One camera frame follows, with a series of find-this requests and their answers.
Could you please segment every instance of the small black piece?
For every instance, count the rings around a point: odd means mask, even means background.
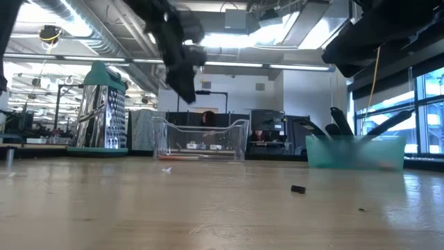
[[[326,134],[315,123],[308,119],[295,120],[294,122],[303,126],[316,137],[320,137],[321,140],[326,136]]]
[[[330,110],[331,110],[330,114],[332,115],[334,121],[338,125],[339,130],[341,130],[341,134],[353,136],[353,131],[350,128],[350,126],[348,126],[347,118],[345,118],[345,115],[342,112],[342,110],[335,107],[331,107]]]
[[[327,131],[327,133],[330,136],[340,136],[341,134],[341,129],[339,129],[338,125],[336,124],[328,124],[327,126],[325,126],[325,131]]]
[[[292,185],[291,186],[291,191],[292,192],[298,192],[298,193],[300,193],[300,194],[305,194],[305,187],[300,187],[300,186],[297,186],[297,185]]]

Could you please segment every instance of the ceiling duct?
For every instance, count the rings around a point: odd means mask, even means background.
[[[307,3],[302,8],[298,19],[293,27],[291,27],[291,30],[285,37],[282,45],[299,46],[309,32],[321,20],[329,7],[329,1],[307,0]]]
[[[246,19],[243,22],[245,28],[226,28],[224,12],[193,11],[193,14],[199,18],[206,33],[237,33],[247,35],[257,31],[261,27],[259,21],[255,19],[252,13],[246,13]]]
[[[85,5],[83,1],[76,0],[32,0],[41,8],[56,14],[72,26],[89,27],[92,31],[89,38],[99,39],[98,41],[82,41],[83,44],[91,48],[98,55],[103,57],[131,57],[122,47],[116,38],[109,32],[100,19]],[[157,93],[158,85],[156,79],[144,72],[150,70],[140,69],[137,65],[131,64],[122,69],[140,86],[141,89]]]

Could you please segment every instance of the black object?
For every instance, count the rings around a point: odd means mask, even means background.
[[[294,121],[295,123],[303,126],[305,129],[310,131],[310,133],[314,134],[316,137],[318,136],[326,136],[326,134],[312,121],[308,119],[301,119],[299,121]]]
[[[187,103],[195,102],[193,66],[203,66],[206,53],[199,47],[183,42],[200,42],[205,32],[199,19],[191,11],[179,12],[166,0],[124,0],[145,23],[145,31],[152,33],[167,68],[168,83]]]
[[[274,110],[251,110],[252,131],[285,131],[285,113]]]
[[[42,42],[47,44],[56,44],[58,42],[58,35],[60,28],[54,25],[45,25],[40,31],[39,38]]]
[[[376,49],[391,58],[424,49],[442,29],[427,34],[443,22],[442,0],[354,0],[363,17],[349,22],[326,47],[325,63],[335,64],[345,77],[354,76],[376,59]]]
[[[57,129],[57,122],[58,122],[58,111],[60,108],[60,97],[63,97],[64,93],[62,94],[62,88],[63,87],[68,87],[68,88],[72,88],[72,87],[79,87],[82,88],[83,85],[67,85],[67,84],[59,84],[58,85],[58,90],[57,90],[57,101],[55,103],[55,115],[54,115],[54,129]]]
[[[8,46],[21,4],[21,0],[0,1],[0,95],[2,92],[8,91],[8,81],[3,74],[3,55],[6,51],[6,46]]]
[[[353,131],[348,125],[347,119],[345,118],[344,113],[342,110],[332,107],[330,108],[331,115],[336,122],[336,125],[338,125],[339,130],[341,130],[342,135],[353,135]]]
[[[35,87],[42,87],[42,79],[41,78],[34,78],[31,81],[31,84],[32,84],[32,86],[35,86]]]
[[[336,124],[328,124],[327,126],[325,126],[325,131],[327,131],[327,133],[331,136],[341,135],[341,130]]]
[[[199,94],[199,95],[224,94],[225,95],[225,114],[228,113],[228,93],[227,92],[212,92],[209,90],[196,90],[195,93]],[[178,95],[178,108],[177,108],[178,112],[179,112],[179,105],[180,105],[180,102],[179,102],[179,95]]]
[[[377,126],[376,128],[372,129],[370,132],[367,133],[366,136],[378,136],[381,135],[382,133],[384,133],[385,131],[387,131],[389,128],[400,124],[401,122],[407,120],[408,118],[411,117],[411,114],[414,112],[414,109],[411,110],[403,110],[401,112],[399,112],[398,114],[390,117],[388,120],[386,120],[385,122],[381,123],[379,126]]]
[[[291,186],[291,191],[292,192],[298,192],[300,194],[305,194],[305,190],[306,190],[305,187],[300,187],[300,186],[297,186],[297,185],[292,185]]]

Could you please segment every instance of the window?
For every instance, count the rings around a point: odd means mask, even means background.
[[[370,106],[368,108],[368,112],[371,113],[371,112],[375,112],[375,111],[385,109],[385,108],[392,108],[392,107],[396,107],[401,104],[412,103],[413,101],[415,101],[415,92],[412,90],[412,91],[409,91],[405,94],[398,95],[397,97],[393,97],[393,98],[387,99],[381,103]],[[367,111],[367,109],[364,108],[364,109],[358,111],[357,114],[359,114],[359,115],[365,114],[366,111]]]
[[[444,94],[444,67],[419,76],[416,80],[420,100]]]
[[[444,153],[444,102],[429,104],[425,110],[428,153]]]
[[[355,100],[357,135],[366,135],[401,110],[414,108],[409,119],[382,135],[404,136],[407,139],[405,153],[421,158],[444,157],[444,67],[374,93],[372,105],[367,109],[369,99]]]
[[[388,112],[384,114],[372,115],[366,118],[364,126],[362,126],[362,122],[364,118],[357,120],[357,129],[358,135],[366,135],[376,126],[379,126],[381,123],[388,120],[390,117],[398,114],[399,111],[396,112]],[[418,143],[416,139],[416,114],[413,113],[410,118],[401,122],[400,124],[390,128],[382,135],[399,135],[404,136],[407,139],[407,145],[405,147],[405,153],[417,153],[418,152]]]

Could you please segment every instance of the desk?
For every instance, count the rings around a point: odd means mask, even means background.
[[[14,177],[0,168],[5,250],[444,245],[444,174],[436,172],[312,172],[303,162],[136,157],[20,160],[15,168]],[[307,193],[292,193],[291,185]]]

